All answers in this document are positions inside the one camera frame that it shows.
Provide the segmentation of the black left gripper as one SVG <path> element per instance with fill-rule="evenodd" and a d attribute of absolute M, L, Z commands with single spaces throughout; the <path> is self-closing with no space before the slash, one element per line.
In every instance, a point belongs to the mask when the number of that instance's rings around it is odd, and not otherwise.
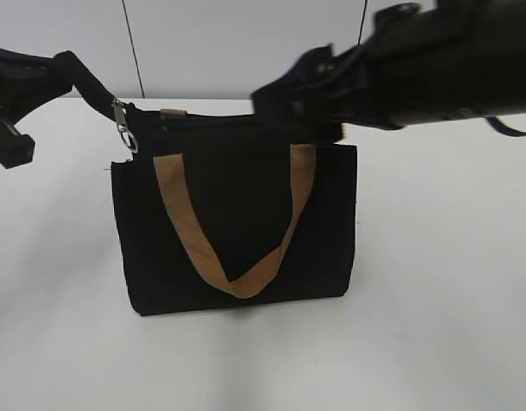
<path fill-rule="evenodd" d="M 33 161 L 34 140 L 14 126 L 41 105 L 72 91 L 49 57 L 0 48 L 0 164 L 5 169 Z"/>

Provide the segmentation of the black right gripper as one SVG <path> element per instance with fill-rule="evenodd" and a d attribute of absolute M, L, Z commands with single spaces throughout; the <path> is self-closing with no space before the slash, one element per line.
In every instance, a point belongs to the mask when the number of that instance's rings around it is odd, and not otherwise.
<path fill-rule="evenodd" d="M 340 141 L 340 122 L 402 128 L 526 113 L 526 2 L 382 9 L 354 51 L 304 52 L 251 94 L 257 122 L 289 141 Z"/>

